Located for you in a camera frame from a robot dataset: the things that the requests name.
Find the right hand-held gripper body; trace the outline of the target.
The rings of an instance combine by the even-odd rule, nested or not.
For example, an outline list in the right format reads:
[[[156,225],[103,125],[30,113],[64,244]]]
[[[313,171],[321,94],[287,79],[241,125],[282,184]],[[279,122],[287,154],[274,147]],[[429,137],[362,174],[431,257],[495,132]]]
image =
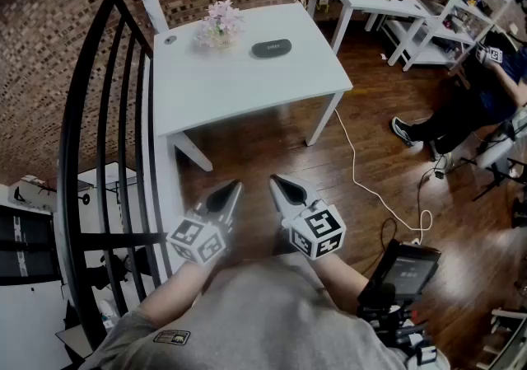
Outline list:
[[[309,260],[318,260],[340,249],[347,231],[336,207],[322,199],[284,223],[289,242]]]

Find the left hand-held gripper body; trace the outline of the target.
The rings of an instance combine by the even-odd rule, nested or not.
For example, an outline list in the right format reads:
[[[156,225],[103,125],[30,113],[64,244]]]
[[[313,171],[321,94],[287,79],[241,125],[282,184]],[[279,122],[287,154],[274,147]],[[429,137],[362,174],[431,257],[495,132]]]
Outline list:
[[[233,247],[234,223],[229,228],[224,215],[201,215],[196,204],[173,219],[166,240],[179,257],[200,266],[208,266],[228,254]]]

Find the black glasses case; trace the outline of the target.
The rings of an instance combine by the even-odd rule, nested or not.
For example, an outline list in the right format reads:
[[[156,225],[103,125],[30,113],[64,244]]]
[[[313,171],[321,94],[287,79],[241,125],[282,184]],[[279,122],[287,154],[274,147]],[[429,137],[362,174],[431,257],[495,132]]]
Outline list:
[[[288,39],[270,40],[254,44],[251,53],[255,58],[271,59],[288,54],[291,48],[291,41]]]

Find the person's right forearm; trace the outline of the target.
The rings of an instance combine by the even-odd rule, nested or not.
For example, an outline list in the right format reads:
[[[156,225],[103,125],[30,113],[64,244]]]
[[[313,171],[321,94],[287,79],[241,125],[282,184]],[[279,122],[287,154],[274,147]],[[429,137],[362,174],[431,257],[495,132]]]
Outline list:
[[[310,262],[311,267],[329,292],[358,295],[368,279],[346,264],[338,255],[329,253]]]

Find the person's left forearm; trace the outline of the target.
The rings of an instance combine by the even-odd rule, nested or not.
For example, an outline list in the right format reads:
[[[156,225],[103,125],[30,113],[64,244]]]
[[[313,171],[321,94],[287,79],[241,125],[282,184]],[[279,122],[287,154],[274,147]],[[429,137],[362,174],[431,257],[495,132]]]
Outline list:
[[[177,320],[193,305],[214,264],[200,266],[185,261],[159,288],[139,305],[139,312],[157,327]]]

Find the black monitor screen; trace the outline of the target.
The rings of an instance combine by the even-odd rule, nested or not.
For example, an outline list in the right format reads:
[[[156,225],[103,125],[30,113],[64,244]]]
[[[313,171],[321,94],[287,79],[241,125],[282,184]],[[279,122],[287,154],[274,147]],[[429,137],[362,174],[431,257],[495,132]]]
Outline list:
[[[367,307],[390,307],[417,301],[438,269],[434,248],[391,240],[361,295]]]

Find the person's grey shirt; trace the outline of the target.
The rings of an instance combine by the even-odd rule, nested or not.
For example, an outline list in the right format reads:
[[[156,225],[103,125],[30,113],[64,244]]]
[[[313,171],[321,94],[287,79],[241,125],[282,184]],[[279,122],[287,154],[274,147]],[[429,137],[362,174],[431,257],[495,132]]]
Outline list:
[[[357,316],[360,293],[329,292],[310,262],[292,253],[211,272],[166,326],[138,306],[81,370],[407,370]]]

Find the black stair railing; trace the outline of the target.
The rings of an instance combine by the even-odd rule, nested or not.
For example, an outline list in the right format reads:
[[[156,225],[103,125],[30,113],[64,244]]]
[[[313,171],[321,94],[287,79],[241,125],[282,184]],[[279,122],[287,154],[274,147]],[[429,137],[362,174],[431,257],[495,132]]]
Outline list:
[[[105,77],[102,85],[96,135],[96,188],[100,216],[100,231],[97,233],[82,232],[78,196],[78,153],[82,131],[82,115],[86,94],[90,83],[91,71],[107,21],[113,10],[120,14],[119,23],[114,33]],[[121,97],[119,104],[118,131],[118,189],[119,198],[124,208],[121,233],[110,230],[107,189],[105,177],[106,125],[110,103],[114,67],[118,56],[121,37],[125,28],[130,30],[128,50],[124,61]],[[140,47],[138,76],[136,87],[134,136],[136,182],[138,187],[138,206],[142,230],[133,232],[130,220],[128,191],[125,187],[126,174],[126,122],[128,108],[128,89],[133,63],[133,51]],[[116,249],[124,248],[130,259],[131,273],[140,300],[146,297],[141,274],[136,264],[136,249],[146,250],[147,262],[156,287],[161,284],[160,272],[164,270],[171,275],[172,269],[167,251],[166,233],[161,221],[161,208],[156,180],[156,154],[153,125],[153,50],[145,35],[124,0],[102,0],[102,3],[91,23],[83,42],[76,66],[73,71],[68,97],[63,114],[63,123],[58,155],[58,215],[64,230],[65,261],[70,293],[82,329],[89,345],[97,349],[107,336],[96,298],[88,282],[88,267],[85,254],[88,251],[102,251],[104,254],[107,275],[113,293],[117,311],[120,316],[127,313],[128,307],[121,288],[120,280],[114,271],[111,254]]]

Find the pink flower bouquet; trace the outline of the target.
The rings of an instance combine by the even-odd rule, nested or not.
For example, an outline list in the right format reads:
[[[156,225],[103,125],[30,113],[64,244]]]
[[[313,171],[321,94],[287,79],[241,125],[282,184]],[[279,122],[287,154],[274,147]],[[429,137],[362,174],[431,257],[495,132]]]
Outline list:
[[[214,49],[231,47],[237,40],[244,18],[231,0],[216,1],[199,22],[195,39],[199,45]]]

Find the black tripod stand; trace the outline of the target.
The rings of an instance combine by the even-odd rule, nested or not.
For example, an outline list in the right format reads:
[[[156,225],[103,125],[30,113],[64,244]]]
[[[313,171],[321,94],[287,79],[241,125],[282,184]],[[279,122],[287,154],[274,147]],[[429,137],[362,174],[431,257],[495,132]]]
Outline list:
[[[498,159],[490,166],[484,167],[485,171],[492,173],[493,180],[488,184],[483,192],[472,199],[473,202],[481,199],[496,187],[499,187],[506,180],[514,181],[521,185],[527,185],[527,163],[518,161],[511,157]]]

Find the white chair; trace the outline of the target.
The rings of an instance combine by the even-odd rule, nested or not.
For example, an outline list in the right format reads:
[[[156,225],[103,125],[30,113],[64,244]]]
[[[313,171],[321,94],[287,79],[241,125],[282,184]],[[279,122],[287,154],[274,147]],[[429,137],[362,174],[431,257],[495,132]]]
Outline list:
[[[510,119],[500,124],[491,135],[484,138],[473,158],[461,157],[458,165],[454,165],[448,171],[434,170],[434,174],[442,179],[445,174],[463,165],[472,165],[484,170],[484,167],[490,166],[498,159],[509,157],[515,144],[523,139],[527,139],[527,106],[521,108]]]

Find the white shelf unit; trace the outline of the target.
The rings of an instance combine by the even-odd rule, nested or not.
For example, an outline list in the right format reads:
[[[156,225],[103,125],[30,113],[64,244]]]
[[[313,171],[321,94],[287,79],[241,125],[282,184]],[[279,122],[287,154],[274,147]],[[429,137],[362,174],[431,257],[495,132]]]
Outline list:
[[[515,0],[418,0],[430,16],[400,56],[403,68],[414,65],[457,67],[484,41],[491,30],[498,29]],[[413,20],[382,16],[378,25],[397,47]]]

